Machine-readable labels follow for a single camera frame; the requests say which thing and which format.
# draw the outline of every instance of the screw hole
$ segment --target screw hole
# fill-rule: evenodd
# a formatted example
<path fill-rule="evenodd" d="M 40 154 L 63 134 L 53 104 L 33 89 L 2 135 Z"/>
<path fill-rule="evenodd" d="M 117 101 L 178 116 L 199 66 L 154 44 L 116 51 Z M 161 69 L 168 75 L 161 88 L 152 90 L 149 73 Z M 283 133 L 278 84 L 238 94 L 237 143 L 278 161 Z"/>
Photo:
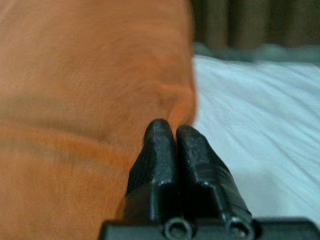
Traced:
<path fill-rule="evenodd" d="M 190 240 L 192 234 L 192 227 L 182 218 L 169 220 L 164 228 L 164 235 L 169 240 Z"/>
<path fill-rule="evenodd" d="M 249 229 L 242 222 L 232 222 L 230 232 L 238 238 L 246 238 L 249 235 Z"/>

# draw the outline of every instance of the orange blanket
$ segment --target orange blanket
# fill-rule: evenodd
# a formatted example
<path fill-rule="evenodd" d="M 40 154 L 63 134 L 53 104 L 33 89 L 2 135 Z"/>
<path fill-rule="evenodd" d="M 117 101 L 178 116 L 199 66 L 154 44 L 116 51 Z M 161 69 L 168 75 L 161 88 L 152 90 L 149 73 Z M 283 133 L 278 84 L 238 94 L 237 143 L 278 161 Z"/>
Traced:
<path fill-rule="evenodd" d="M 188 3 L 0 1 L 1 240 L 96 240 L 148 123 L 192 123 Z"/>

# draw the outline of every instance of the orange towel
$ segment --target orange towel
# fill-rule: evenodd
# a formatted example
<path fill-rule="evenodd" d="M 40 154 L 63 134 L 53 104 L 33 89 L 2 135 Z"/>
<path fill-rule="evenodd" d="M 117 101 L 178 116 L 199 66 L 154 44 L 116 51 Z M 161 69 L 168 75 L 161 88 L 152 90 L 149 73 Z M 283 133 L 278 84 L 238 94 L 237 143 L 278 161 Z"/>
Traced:
<path fill-rule="evenodd" d="M 148 123 L 195 115 L 187 0 L 1 0 L 0 239 L 96 240 Z"/>

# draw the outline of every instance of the bed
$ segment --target bed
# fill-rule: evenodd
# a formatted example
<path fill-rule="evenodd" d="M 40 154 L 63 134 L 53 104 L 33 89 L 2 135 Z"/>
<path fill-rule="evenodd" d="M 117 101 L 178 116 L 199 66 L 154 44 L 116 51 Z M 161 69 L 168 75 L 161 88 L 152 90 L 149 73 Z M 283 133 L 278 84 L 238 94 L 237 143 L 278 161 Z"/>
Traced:
<path fill-rule="evenodd" d="M 320 227 L 320 67 L 196 55 L 195 128 L 230 169 L 254 217 Z"/>

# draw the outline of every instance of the curtain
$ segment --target curtain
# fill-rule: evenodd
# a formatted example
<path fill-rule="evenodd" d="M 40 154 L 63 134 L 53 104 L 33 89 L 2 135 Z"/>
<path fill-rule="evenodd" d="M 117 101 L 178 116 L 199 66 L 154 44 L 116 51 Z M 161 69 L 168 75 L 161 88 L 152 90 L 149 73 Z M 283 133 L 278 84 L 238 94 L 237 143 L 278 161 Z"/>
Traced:
<path fill-rule="evenodd" d="M 195 41 L 223 52 L 320 44 L 320 0 L 193 0 Z"/>

